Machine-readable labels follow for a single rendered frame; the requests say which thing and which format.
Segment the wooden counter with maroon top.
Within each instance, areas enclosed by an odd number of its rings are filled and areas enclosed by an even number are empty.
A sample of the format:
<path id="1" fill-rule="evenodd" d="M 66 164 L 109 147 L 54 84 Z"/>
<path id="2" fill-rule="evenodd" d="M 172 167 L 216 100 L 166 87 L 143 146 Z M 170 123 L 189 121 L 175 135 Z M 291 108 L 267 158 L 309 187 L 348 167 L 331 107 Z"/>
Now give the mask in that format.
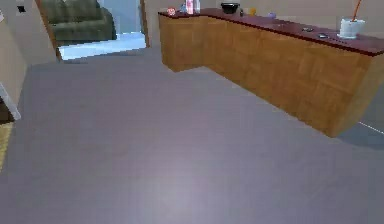
<path id="1" fill-rule="evenodd" d="M 169 69 L 207 67 L 329 137 L 355 125 L 384 85 L 384 39 L 218 8 L 158 21 Z"/>

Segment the black bowl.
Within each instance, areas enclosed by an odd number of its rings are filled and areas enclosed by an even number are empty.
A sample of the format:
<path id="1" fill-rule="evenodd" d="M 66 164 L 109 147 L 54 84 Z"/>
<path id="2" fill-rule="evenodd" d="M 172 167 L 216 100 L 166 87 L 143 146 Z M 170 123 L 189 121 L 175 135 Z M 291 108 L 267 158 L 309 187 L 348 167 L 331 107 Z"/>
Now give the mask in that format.
<path id="1" fill-rule="evenodd" d="M 239 3 L 223 2 L 221 8 L 225 14 L 234 14 L 240 7 Z"/>

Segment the dark green sofa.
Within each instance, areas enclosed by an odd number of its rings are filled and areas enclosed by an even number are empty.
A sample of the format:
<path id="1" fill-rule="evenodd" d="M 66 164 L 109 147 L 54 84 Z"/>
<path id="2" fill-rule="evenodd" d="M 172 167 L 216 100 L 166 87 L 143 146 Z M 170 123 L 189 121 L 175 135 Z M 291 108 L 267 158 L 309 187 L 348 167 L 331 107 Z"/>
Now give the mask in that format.
<path id="1" fill-rule="evenodd" d="M 116 40 L 111 12 L 97 0 L 41 0 L 59 46 Z"/>

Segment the white plant pot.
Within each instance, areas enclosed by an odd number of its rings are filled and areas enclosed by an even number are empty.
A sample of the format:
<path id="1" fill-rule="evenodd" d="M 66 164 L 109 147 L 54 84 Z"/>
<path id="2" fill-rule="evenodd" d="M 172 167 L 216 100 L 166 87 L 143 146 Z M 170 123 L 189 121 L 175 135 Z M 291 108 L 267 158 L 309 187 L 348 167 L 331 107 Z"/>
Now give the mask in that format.
<path id="1" fill-rule="evenodd" d="M 357 34 L 362 30 L 365 21 L 362 19 L 349 19 L 343 18 L 340 22 L 340 30 L 337 34 L 338 37 L 343 39 L 356 39 Z"/>

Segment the orange plant stem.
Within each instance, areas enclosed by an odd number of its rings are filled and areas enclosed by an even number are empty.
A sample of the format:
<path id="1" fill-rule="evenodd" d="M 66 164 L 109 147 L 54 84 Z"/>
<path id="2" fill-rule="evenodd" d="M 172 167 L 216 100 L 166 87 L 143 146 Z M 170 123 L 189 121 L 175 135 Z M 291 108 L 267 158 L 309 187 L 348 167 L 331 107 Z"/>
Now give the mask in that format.
<path id="1" fill-rule="evenodd" d="M 352 19 L 351 19 L 352 22 L 356 22 L 356 20 L 357 20 L 357 13 L 358 13 L 358 10 L 359 10 L 359 8 L 360 8 L 361 1 L 362 1 L 362 0 L 357 0 L 356 6 L 355 6 L 355 8 L 354 8 L 353 17 L 352 17 Z"/>

